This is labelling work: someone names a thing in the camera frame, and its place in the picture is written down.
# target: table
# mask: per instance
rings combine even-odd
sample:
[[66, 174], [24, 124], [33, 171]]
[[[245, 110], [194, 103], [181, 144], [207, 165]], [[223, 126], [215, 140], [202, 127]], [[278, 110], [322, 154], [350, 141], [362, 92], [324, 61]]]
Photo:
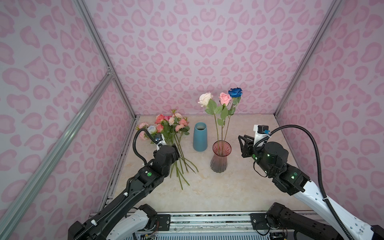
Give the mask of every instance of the table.
[[[153, 124], [155, 116], [141, 116], [139, 123]], [[254, 136], [254, 124], [269, 125], [273, 130], [278, 127], [272, 114], [261, 115], [233, 115], [228, 129], [227, 142], [232, 147], [228, 156], [228, 167], [223, 173], [216, 173], [210, 168], [213, 156], [212, 145], [217, 141], [215, 120], [211, 115], [189, 115], [190, 135], [184, 135], [181, 140], [186, 158], [191, 160], [199, 169], [198, 173], [184, 173], [189, 182], [183, 182], [181, 190], [175, 169], [172, 178], [167, 177], [164, 182], [153, 190], [137, 205], [149, 204], [158, 212], [213, 212], [213, 211], [266, 211], [274, 202], [281, 203], [291, 210], [311, 210], [307, 205], [281, 192], [272, 183], [272, 179], [260, 177], [253, 170], [252, 158], [242, 158], [238, 135]], [[204, 152], [193, 149], [193, 129], [197, 122], [204, 122], [208, 130], [208, 148]], [[270, 141], [280, 143], [289, 151], [288, 163], [297, 166], [281, 131], [273, 134]], [[137, 139], [136, 148], [147, 161], [153, 158], [156, 146], [150, 140]], [[127, 180], [143, 166], [143, 162], [132, 150], [132, 145], [123, 163], [115, 197], [121, 193]]]

